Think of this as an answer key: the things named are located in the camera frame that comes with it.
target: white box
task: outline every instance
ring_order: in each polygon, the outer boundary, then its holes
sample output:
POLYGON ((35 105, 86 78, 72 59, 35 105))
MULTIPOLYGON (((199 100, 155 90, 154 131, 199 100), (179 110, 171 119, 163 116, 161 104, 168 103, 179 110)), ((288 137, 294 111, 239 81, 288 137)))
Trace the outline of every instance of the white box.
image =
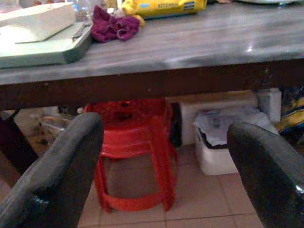
POLYGON ((230 156, 228 149, 210 149, 200 130, 196 129, 196 156, 199 167, 206 175, 221 175, 237 173, 238 170, 230 156))
POLYGON ((1 36, 14 43, 43 41, 75 23, 73 3, 44 4, 0 14, 1 36))
POLYGON ((193 121, 200 110, 215 110, 240 106, 257 107, 257 96, 251 91, 224 92, 171 97, 171 102, 178 102, 182 117, 182 145, 195 143, 193 121))
POLYGON ((270 122, 280 122, 282 102, 281 91, 278 88, 265 89, 258 91, 256 95, 259 108, 268 116, 270 122))

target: gray table top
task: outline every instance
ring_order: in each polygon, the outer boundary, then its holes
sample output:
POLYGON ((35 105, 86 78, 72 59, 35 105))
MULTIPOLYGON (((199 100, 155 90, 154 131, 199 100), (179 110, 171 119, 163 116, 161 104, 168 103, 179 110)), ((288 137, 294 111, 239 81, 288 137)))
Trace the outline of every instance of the gray table top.
POLYGON ((131 40, 94 43, 69 65, 0 70, 0 85, 304 58, 304 5, 234 2, 149 20, 131 40))

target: table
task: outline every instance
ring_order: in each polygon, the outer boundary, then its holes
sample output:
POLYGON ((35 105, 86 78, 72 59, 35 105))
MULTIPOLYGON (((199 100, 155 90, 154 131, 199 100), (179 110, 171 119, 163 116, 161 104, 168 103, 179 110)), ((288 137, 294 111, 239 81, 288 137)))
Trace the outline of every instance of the table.
POLYGON ((241 2, 149 20, 69 65, 0 70, 2 110, 304 83, 304 5, 241 2))

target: beige floor tile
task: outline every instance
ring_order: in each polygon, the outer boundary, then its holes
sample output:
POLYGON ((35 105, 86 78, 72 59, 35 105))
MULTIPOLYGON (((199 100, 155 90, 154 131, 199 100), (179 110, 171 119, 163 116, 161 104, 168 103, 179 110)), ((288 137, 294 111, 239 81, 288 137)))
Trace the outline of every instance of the beige floor tile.
POLYGON ((105 228, 166 228, 165 222, 147 222, 125 225, 104 226, 105 228))
POLYGON ((0 178, 0 203, 7 197, 7 195, 10 193, 10 186, 0 178))
POLYGON ((177 153, 179 156, 180 165, 197 164, 194 144, 179 148, 177 153))
POLYGON ((166 213, 167 219, 202 218, 229 214, 218 177, 204 175, 197 165, 180 166, 176 192, 176 201, 166 213))
POLYGON ((119 159, 111 162, 111 170, 125 170, 152 167, 151 155, 144 154, 133 158, 119 159))
MULTIPOLYGON (((177 149, 179 156, 179 165, 196 164, 195 147, 194 145, 187 145, 177 149)), ((136 168, 151 168, 152 160, 150 155, 141 155, 128 159, 120 159, 112 162, 111 170, 125 170, 136 168)))
POLYGON ((219 179, 233 214, 255 212, 239 174, 221 175, 219 179))
POLYGON ((99 207, 95 185, 92 184, 90 193, 86 199, 85 206, 78 223, 78 227, 99 225, 101 209, 99 207))
POLYGON ((108 189, 116 197, 136 198, 157 192, 153 168, 110 170, 108 189))
POLYGON ((215 217, 167 221, 167 228, 236 228, 236 225, 232 217, 215 217))
POLYGON ((164 221, 164 211, 162 205, 148 210, 134 212, 114 211, 111 214, 103 212, 101 215, 102 225, 118 225, 153 221, 164 221))
MULTIPOLYGON (((157 191, 153 168, 110 170, 107 180, 110 194, 116 197, 137 198, 157 191)), ((164 221, 162 205, 137 212, 114 211, 101 215, 101 223, 107 225, 152 221, 164 221)))
POLYGON ((237 223, 237 228, 263 228, 256 214, 236 215, 234 220, 237 223))

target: stacked stools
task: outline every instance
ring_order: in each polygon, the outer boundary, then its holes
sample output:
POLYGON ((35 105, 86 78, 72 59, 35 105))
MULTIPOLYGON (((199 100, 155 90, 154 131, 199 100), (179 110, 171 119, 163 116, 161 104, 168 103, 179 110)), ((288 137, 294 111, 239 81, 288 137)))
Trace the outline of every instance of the stacked stools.
POLYGON ((171 158, 178 162, 176 151, 168 140, 172 109, 165 99, 136 99, 89 104, 85 112, 99 113, 104 122, 104 144, 95 171, 95 185, 101 207, 137 211, 163 203, 169 210, 174 202, 176 176, 171 158), (107 189, 105 158, 125 159, 150 154, 158 192, 135 199, 111 196, 107 189))

